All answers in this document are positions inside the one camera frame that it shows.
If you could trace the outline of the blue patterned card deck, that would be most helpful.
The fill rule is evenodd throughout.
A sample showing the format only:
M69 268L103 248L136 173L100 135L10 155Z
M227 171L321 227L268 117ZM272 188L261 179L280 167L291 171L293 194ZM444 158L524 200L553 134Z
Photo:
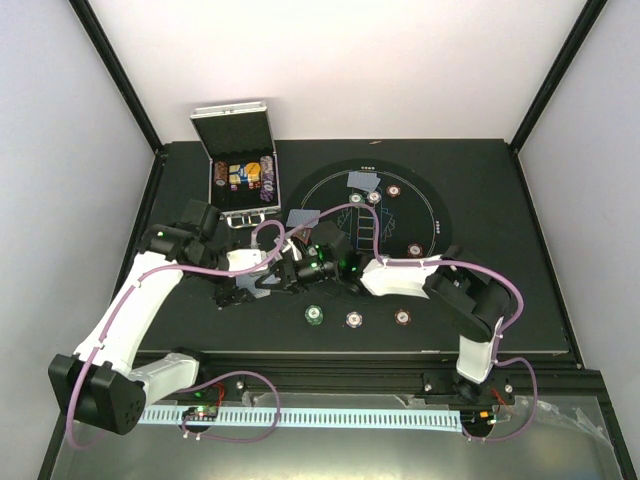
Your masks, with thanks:
M257 287L256 281L257 278L250 275L237 276L235 278L236 286L239 289L246 289L255 299L269 296L271 291Z

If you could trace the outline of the blue white poker chip stack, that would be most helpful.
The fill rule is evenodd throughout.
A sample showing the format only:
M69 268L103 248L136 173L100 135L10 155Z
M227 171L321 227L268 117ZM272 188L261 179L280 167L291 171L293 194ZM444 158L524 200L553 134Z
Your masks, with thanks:
M363 317L358 312L350 312L346 315L345 323L350 328L359 328L363 323Z

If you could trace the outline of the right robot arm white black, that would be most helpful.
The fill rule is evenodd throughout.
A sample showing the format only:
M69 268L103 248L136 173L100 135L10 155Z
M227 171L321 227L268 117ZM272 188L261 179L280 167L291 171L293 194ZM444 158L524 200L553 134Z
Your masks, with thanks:
M491 390L504 331L524 310L518 288L503 275L472 261L461 247L429 258L394 259L353 249L316 246L299 259L284 253L256 280L260 289L297 293L335 280L356 294L406 296L433 303L459 335L456 376L451 389L473 405Z

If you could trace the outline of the dealt blue card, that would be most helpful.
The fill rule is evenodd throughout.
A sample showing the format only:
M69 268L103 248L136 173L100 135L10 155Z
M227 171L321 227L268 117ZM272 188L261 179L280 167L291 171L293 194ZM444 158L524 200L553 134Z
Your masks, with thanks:
M351 171L348 174L347 186L349 188L368 190L370 184L371 184L371 177L366 172Z
M304 224L305 228L313 228L318 224L320 210L313 209L291 209L286 220L287 228L294 228Z

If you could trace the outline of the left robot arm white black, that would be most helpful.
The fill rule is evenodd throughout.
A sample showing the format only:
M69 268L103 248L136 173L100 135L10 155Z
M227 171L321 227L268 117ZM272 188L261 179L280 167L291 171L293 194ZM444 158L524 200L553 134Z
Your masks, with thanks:
M256 246L219 253L210 233L162 225L143 236L121 289L93 331L71 355L58 354L48 375L70 445L77 422L119 435L129 433L144 409L178 391L193 399L214 388L213 372L196 353L169 353L146 366L133 366L156 315L187 273L231 279L264 269L270 261Z

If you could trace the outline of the dealt blue card top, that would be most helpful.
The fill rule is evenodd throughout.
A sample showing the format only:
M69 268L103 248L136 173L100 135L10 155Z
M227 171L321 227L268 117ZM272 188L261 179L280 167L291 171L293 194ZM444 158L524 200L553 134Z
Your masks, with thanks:
M348 174L347 186L349 188L368 190L370 184L371 184L371 177L366 172L351 171Z

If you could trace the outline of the red triangular all-in marker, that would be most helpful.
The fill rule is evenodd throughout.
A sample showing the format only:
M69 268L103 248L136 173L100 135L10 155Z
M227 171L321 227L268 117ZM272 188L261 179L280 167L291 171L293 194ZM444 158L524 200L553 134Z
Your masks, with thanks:
M308 247L312 244L311 234L311 228L303 228L294 233L293 237L299 240L305 247Z

